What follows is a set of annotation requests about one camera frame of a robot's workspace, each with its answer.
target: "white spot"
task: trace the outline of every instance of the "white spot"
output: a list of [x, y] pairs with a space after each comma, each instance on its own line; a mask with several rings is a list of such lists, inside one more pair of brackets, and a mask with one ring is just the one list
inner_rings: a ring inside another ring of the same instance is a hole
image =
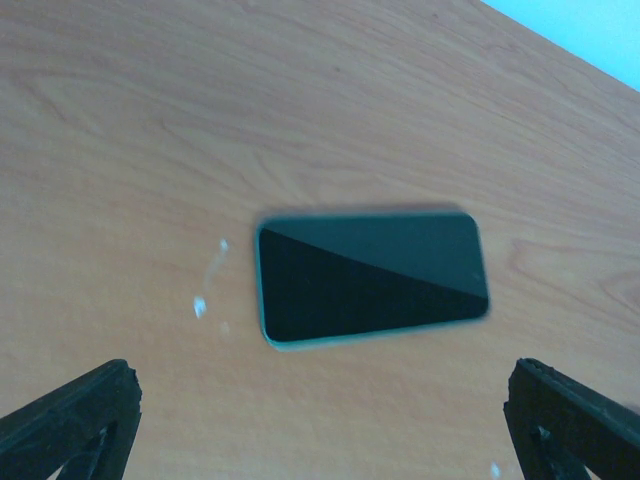
[[502, 472], [500, 471], [500, 467], [496, 462], [491, 464], [491, 478], [493, 480], [498, 480], [502, 476]]
[[196, 317], [200, 318], [207, 311], [207, 302], [202, 297], [193, 297], [193, 311]]

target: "phone screen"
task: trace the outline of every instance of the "phone screen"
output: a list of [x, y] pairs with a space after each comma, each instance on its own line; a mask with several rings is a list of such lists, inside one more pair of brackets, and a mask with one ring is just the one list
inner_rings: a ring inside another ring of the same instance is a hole
[[256, 233], [263, 333], [277, 348], [471, 320], [489, 309], [463, 212], [272, 217]]

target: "wooden table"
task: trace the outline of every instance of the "wooden table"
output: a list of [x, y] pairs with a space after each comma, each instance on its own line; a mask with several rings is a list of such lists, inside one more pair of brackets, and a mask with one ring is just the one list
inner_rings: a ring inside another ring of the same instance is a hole
[[[515, 479], [517, 358], [640, 403], [638, 92], [475, 0], [0, 12], [0, 415], [125, 358], [129, 479]], [[430, 202], [480, 224], [487, 321], [266, 344], [262, 213]]]

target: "bright blue surface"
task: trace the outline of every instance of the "bright blue surface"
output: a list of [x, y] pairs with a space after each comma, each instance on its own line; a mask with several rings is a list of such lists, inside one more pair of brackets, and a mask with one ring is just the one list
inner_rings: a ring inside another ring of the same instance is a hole
[[640, 91], [640, 0], [484, 0]]

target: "black screen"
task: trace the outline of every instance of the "black screen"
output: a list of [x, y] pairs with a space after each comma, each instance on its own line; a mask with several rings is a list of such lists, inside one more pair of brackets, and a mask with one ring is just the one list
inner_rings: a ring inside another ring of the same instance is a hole
[[273, 218], [258, 229], [262, 326], [276, 344], [474, 319], [489, 307], [464, 213]]

